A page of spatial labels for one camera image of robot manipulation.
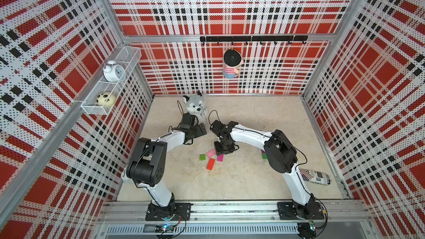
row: plaid wall panel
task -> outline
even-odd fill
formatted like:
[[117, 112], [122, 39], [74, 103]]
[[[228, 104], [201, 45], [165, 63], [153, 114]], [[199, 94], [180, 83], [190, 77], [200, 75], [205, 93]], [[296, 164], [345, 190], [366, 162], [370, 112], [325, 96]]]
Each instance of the plaid wall panel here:
[[117, 45], [98, 0], [0, 0], [0, 192]]
[[[301, 95], [327, 42], [145, 43], [141, 68], [155, 94], [274, 93]], [[245, 61], [241, 74], [223, 76], [223, 53], [236, 49]]]
[[350, 0], [109, 0], [127, 35], [333, 33]]
[[103, 202], [116, 198], [150, 102], [132, 73], [111, 114], [83, 114], [0, 238], [91, 238]]
[[385, 238], [425, 231], [425, 0], [364, 0], [307, 97]]

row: stuffed husky toy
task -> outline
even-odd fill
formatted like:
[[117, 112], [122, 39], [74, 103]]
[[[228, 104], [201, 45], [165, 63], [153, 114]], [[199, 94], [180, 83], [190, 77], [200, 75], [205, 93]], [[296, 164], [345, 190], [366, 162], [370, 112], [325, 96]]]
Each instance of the stuffed husky toy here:
[[183, 98], [187, 111], [190, 114], [195, 115], [198, 118], [199, 123], [205, 123], [208, 111], [205, 107], [205, 99], [202, 96], [202, 93], [198, 91], [197, 93], [191, 94], [189, 96], [183, 95]]

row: doll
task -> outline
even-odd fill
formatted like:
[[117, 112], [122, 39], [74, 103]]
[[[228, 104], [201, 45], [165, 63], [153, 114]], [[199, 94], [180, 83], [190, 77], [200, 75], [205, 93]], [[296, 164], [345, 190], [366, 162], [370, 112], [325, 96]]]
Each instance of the doll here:
[[223, 76], [226, 78], [234, 78], [239, 74], [237, 69], [243, 64], [241, 54], [236, 50], [227, 50], [223, 55]]

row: white robotic arm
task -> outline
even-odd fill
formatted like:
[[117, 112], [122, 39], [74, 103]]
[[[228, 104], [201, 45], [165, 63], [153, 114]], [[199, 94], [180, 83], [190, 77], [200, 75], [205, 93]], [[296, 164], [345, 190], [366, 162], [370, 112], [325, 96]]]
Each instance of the white robotic arm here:
[[[272, 132], [250, 129], [241, 124], [235, 125], [230, 135], [234, 141], [244, 142], [261, 150], [264, 150], [265, 142], [270, 140], [273, 136]], [[291, 172], [282, 173], [282, 176], [291, 191], [292, 199], [298, 204], [307, 204], [310, 200], [311, 192], [304, 185], [304, 181], [300, 181], [302, 176], [297, 167], [297, 163], [294, 163], [291, 168]]]
[[[204, 124], [195, 123], [195, 116], [186, 113], [182, 122], [169, 134], [156, 139], [140, 138], [134, 152], [124, 169], [121, 178], [133, 181], [138, 188], [146, 188], [152, 196], [148, 214], [155, 212], [163, 220], [170, 220], [175, 213], [174, 195], [168, 190], [162, 180], [165, 168], [166, 153], [174, 147], [187, 144], [189, 140], [205, 135]], [[264, 132], [249, 129], [237, 122], [227, 125], [215, 120], [210, 130], [217, 136], [214, 142], [217, 155], [229, 154], [237, 150], [235, 142], [244, 142], [266, 152], [269, 165], [281, 173], [292, 195], [296, 215], [300, 218], [310, 218], [316, 202], [302, 180], [297, 165], [296, 149], [280, 130]]]

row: wire basket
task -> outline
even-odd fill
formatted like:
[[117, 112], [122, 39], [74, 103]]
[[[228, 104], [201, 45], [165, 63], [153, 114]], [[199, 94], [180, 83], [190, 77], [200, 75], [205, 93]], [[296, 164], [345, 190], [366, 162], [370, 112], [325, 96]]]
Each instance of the wire basket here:
[[[124, 88], [124, 84], [133, 71], [134, 67], [138, 63], [141, 52], [138, 47], [124, 46], [118, 47], [121, 48], [121, 51], [118, 53], [114, 59], [117, 64], [121, 65], [125, 70], [125, 79], [117, 83], [109, 82], [104, 76], [100, 78], [96, 86], [90, 91], [89, 95], [84, 99], [81, 107], [87, 114], [99, 114], [99, 115], [108, 115], [115, 103], [119, 101], [120, 94]], [[116, 100], [111, 106], [99, 106], [97, 104], [98, 95], [101, 93], [109, 92], [107, 98], [105, 99], [105, 104], [108, 100]]]

